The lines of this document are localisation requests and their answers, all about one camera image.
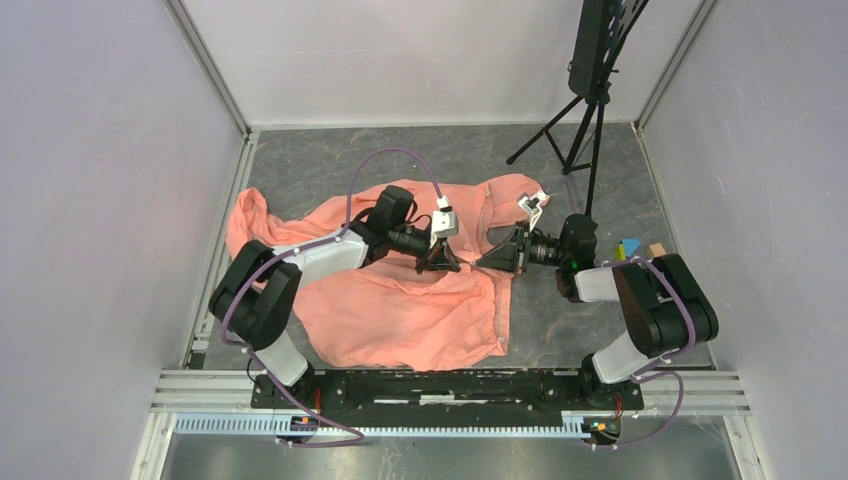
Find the salmon pink jacket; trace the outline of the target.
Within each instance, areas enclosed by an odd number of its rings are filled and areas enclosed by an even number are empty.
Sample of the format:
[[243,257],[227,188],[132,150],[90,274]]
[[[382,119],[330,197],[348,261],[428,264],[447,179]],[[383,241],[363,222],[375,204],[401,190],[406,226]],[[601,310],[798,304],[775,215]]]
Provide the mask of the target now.
[[504,356],[510,341],[510,274],[473,266],[491,247],[489,231],[525,219],[518,200],[540,190],[522,174],[477,185],[444,184],[459,233],[449,240],[461,270],[417,274],[395,252],[299,289],[294,314],[317,355],[334,367],[471,367]]

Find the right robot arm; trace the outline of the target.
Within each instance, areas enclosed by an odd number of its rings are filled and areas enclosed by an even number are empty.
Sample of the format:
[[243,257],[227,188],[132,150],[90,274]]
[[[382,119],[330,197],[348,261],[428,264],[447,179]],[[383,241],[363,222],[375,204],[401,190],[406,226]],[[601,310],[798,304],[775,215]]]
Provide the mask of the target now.
[[684,259],[664,254],[601,265],[596,261],[596,223],[583,214],[566,218],[553,237],[522,221],[510,237],[474,261],[474,266],[519,274],[529,264],[552,267],[557,288],[571,303],[617,303],[625,331],[587,355],[577,392],[591,408],[602,408],[626,386],[644,379],[660,363],[718,335],[717,315]]

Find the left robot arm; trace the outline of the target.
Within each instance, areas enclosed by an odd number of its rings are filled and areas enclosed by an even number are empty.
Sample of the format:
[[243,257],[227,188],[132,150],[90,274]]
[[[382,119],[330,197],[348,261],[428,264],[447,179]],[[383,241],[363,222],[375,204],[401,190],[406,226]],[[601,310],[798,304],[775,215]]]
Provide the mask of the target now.
[[444,195],[424,228],[410,215],[413,194],[390,185],[376,203],[349,213],[342,227],[315,240],[270,247],[250,240],[238,251],[208,302],[224,343],[238,346],[277,380],[275,392],[290,407],[306,405],[314,381],[309,362],[286,331],[298,290],[338,272],[360,269],[390,252],[414,258],[417,273],[460,269],[448,240],[459,232],[456,212]]

